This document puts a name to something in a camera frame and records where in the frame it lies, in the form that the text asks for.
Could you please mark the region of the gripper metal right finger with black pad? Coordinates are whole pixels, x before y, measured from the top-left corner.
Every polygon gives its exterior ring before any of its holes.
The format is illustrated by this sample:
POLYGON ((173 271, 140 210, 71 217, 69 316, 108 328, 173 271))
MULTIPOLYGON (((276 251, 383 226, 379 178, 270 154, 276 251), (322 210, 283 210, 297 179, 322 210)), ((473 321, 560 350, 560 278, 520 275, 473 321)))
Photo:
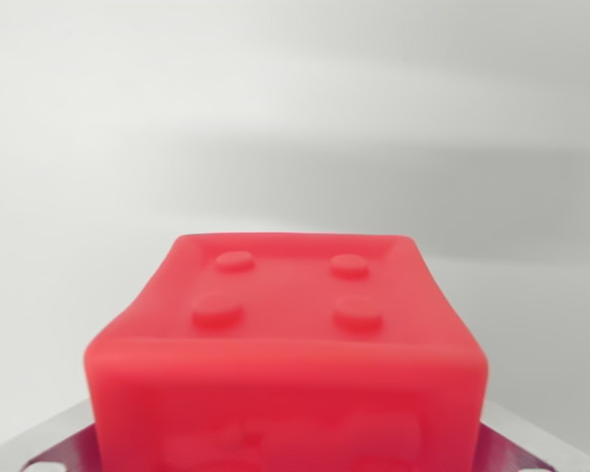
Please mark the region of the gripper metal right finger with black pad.
POLYGON ((590 456, 492 401, 483 406, 478 471, 590 472, 590 456))

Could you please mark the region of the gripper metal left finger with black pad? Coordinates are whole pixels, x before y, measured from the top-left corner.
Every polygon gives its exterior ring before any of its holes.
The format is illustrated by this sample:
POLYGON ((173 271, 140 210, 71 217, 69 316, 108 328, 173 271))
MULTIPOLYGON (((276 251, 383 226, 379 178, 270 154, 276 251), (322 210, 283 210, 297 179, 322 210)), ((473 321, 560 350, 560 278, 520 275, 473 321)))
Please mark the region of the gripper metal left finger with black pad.
POLYGON ((56 463, 65 471, 97 471, 98 446, 88 399, 0 444, 0 471, 56 463))

